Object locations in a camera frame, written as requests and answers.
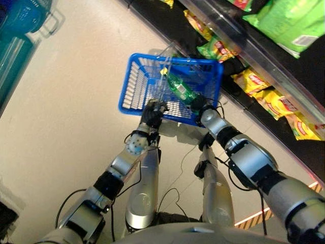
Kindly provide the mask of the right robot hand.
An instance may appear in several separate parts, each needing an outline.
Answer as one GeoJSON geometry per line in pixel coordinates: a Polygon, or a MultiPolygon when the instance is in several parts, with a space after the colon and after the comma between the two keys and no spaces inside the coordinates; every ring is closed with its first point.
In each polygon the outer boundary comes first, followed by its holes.
{"type": "Polygon", "coordinates": [[[190,102],[189,107],[195,115],[199,115],[200,112],[203,112],[207,109],[214,109],[214,106],[210,103],[210,100],[201,94],[198,94],[190,102]]]}

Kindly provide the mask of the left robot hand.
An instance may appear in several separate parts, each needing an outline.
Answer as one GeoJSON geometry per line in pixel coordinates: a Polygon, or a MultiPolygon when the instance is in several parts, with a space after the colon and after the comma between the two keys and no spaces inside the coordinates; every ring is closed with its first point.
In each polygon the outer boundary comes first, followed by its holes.
{"type": "Polygon", "coordinates": [[[168,106],[165,101],[159,99],[150,99],[145,106],[140,124],[146,124],[149,127],[159,129],[164,112],[168,111],[168,106]]]}

